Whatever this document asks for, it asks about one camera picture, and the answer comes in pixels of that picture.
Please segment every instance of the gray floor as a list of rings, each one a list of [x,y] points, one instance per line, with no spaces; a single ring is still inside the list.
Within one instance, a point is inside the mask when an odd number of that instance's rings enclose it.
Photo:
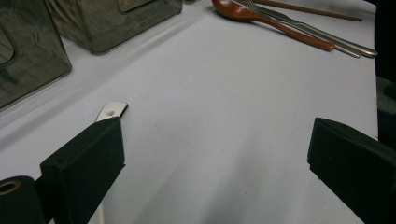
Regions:
[[[377,107],[378,109],[390,114],[396,114],[396,100],[390,98],[384,93],[385,88],[391,84],[393,83],[384,78],[376,78]]]

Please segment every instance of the translucent storage box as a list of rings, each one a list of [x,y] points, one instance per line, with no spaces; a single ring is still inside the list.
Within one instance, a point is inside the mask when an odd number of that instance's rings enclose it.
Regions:
[[[44,0],[0,0],[0,108],[71,67]]]
[[[182,10],[182,0],[47,0],[59,33],[103,54]]]

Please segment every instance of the chopstick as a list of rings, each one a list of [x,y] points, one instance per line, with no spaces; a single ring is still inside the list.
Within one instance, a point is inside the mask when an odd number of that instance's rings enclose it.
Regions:
[[[357,18],[357,17],[351,17],[351,16],[347,16],[347,15],[316,10],[316,9],[309,8],[309,7],[299,7],[299,6],[290,5],[290,4],[286,4],[286,3],[274,2],[271,0],[253,0],[253,2],[255,2],[256,4],[266,5],[266,6],[270,6],[270,7],[281,7],[281,8],[285,8],[285,9],[301,11],[301,12],[306,12],[306,13],[311,13],[311,14],[316,14],[316,15],[321,15],[321,16],[333,17],[333,18],[343,19],[343,20],[347,20],[347,21],[362,21],[361,18]]]

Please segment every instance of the wooden spoon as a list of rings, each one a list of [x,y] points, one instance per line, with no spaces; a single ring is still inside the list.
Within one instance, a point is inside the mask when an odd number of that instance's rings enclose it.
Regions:
[[[272,20],[269,17],[258,15],[246,7],[236,4],[232,0],[212,0],[212,4],[215,9],[223,16],[237,21],[259,21],[266,23],[274,28],[282,31],[286,35],[304,42],[305,44],[311,45],[313,47],[324,49],[327,51],[332,51],[335,49],[335,45],[332,42],[324,41],[321,39],[314,38],[310,35],[305,35],[294,31],[277,21]]]

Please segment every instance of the table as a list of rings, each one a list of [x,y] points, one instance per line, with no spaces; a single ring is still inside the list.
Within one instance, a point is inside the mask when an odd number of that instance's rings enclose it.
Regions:
[[[369,3],[283,2],[361,17],[276,9],[374,46]],[[208,0],[106,55],[64,45],[71,74],[0,113],[0,179],[38,178],[105,103],[124,101],[126,166],[104,199],[106,223],[362,223],[306,160],[316,117],[376,138],[373,59],[228,21]]]

